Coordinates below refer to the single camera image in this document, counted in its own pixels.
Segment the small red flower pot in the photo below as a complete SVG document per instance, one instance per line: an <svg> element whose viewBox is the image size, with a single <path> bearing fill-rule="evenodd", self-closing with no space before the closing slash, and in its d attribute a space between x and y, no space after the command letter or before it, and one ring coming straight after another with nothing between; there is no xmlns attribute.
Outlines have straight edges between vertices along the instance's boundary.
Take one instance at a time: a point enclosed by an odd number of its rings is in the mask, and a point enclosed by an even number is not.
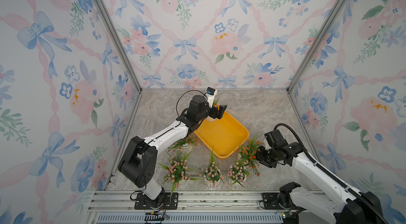
<svg viewBox="0 0 406 224"><path fill-rule="evenodd" d="M218 101L219 101L219 98L218 99L215 99L214 100L214 103L213 103L213 106L219 106L219 104L218 104ZM206 120L208 121L208 122L214 122L216 119L212 119L212 118L206 118Z"/></svg>

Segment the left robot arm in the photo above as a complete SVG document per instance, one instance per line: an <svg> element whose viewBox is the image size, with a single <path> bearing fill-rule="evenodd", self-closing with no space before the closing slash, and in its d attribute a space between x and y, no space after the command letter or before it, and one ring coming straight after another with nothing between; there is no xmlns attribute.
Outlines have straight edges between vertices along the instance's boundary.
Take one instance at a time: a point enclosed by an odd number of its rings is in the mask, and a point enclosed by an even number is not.
<svg viewBox="0 0 406 224"><path fill-rule="evenodd" d="M193 96L189 107L165 129L146 138L133 137L118 164L118 171L135 184L149 199L158 201L163 187L153 178L158 155L175 142L196 131L210 117L222 119L226 105L214 105L217 90L208 87L206 93Z"/></svg>

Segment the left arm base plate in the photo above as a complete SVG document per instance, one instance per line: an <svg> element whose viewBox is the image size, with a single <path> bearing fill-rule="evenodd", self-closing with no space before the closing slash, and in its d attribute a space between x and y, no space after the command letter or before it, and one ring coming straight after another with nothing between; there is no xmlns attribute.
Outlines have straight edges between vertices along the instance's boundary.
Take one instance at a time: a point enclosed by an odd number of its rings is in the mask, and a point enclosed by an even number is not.
<svg viewBox="0 0 406 224"><path fill-rule="evenodd" d="M144 193L138 193L135 199L135 210L176 210L178 208L179 193L163 192L154 200Z"/></svg>

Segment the yellow plastic storage tray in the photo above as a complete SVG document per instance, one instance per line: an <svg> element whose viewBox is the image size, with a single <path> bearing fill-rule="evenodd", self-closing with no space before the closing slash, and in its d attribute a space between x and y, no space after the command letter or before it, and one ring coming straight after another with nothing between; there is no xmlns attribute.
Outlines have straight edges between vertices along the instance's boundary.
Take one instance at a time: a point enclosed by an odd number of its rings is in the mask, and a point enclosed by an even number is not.
<svg viewBox="0 0 406 224"><path fill-rule="evenodd" d="M248 129L227 111L223 118L203 121L194 134L219 158L226 159L248 140Z"/></svg>

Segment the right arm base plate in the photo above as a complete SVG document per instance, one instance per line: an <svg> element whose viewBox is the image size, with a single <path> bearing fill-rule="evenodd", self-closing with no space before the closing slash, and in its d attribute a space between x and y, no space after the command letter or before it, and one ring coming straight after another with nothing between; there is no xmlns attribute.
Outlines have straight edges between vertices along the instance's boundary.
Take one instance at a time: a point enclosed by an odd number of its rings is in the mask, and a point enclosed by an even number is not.
<svg viewBox="0 0 406 224"><path fill-rule="evenodd" d="M277 192L264 192L261 194L261 208L265 210L298 210L300 207L294 205L288 194Z"/></svg>

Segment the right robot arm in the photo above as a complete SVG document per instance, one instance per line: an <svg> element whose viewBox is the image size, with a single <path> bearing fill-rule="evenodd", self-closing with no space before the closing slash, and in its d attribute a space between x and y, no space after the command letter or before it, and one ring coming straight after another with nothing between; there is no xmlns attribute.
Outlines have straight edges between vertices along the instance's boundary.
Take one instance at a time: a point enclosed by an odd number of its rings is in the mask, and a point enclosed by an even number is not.
<svg viewBox="0 0 406 224"><path fill-rule="evenodd" d="M325 195L316 195L296 182L280 187L274 204L298 213L309 211L329 224L386 224L381 202L372 192L364 193L340 179L318 162L305 148L297 133L288 143L275 128L265 133L269 148L260 147L256 159L267 168L288 165L309 178Z"/></svg>

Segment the large red flower pot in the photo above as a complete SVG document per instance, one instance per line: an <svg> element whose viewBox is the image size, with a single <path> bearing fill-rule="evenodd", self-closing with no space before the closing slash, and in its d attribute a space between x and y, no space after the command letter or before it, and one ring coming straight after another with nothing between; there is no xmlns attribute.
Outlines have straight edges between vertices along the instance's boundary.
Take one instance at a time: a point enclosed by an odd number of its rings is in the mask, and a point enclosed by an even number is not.
<svg viewBox="0 0 406 224"><path fill-rule="evenodd" d="M263 145L264 143L260 136L253 135L247 139L244 144L240 145L239 149L237 150L241 161L248 169L251 169L256 176L260 176L260 172L258 170L260 164L256 154L261 153L260 147Z"/></svg>

